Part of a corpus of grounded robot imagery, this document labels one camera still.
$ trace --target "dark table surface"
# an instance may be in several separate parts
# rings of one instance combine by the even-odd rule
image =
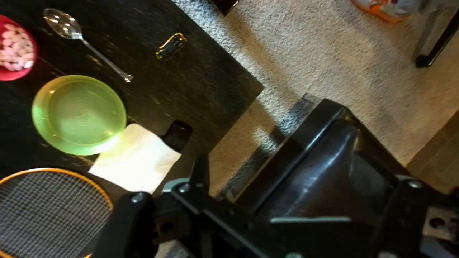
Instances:
[[[124,82],[80,42],[54,34],[41,18],[44,7],[76,17],[87,41],[133,74],[133,81]],[[176,118],[187,123],[193,133],[169,177],[186,176],[193,156],[212,150],[262,90],[172,1],[2,0],[0,12],[31,32],[40,54],[28,75],[0,82],[0,176],[35,166],[87,168],[87,158],[48,147],[31,123],[35,91],[61,74],[88,74],[103,80],[123,98],[129,120],[157,134],[163,134]],[[183,48],[170,58],[157,60],[156,48],[176,31],[187,38]]]

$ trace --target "green plastic plate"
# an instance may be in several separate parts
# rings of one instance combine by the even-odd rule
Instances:
[[[68,74],[38,90],[31,118],[53,147],[71,154],[94,154],[107,148],[124,128],[126,108],[103,81]]]

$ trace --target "red container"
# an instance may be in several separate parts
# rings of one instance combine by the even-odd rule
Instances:
[[[1,37],[2,31],[5,29],[4,24],[12,24],[15,27],[21,27],[14,19],[0,14],[0,37]],[[37,44],[31,38],[31,35],[27,29],[25,29],[25,32],[27,32],[27,35],[31,41],[31,45],[33,45],[33,62],[34,62],[37,58]],[[7,70],[5,67],[0,65],[0,81],[10,81],[10,80],[17,80],[20,77],[24,77],[31,70],[31,67],[22,68],[22,70]]]

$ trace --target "spoon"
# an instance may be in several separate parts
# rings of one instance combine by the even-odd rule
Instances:
[[[133,78],[129,72],[119,68],[114,62],[111,62],[97,48],[94,48],[88,41],[84,39],[78,22],[70,14],[57,8],[44,8],[43,18],[60,37],[81,41],[90,51],[93,51],[99,58],[110,65],[126,82]]]

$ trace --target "beige carpet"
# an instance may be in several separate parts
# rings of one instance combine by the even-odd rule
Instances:
[[[426,14],[385,24],[350,0],[241,0],[222,17],[205,0],[175,2],[265,85],[212,150],[213,193],[302,94],[348,105],[403,164],[459,107],[457,38],[433,67],[413,65]]]

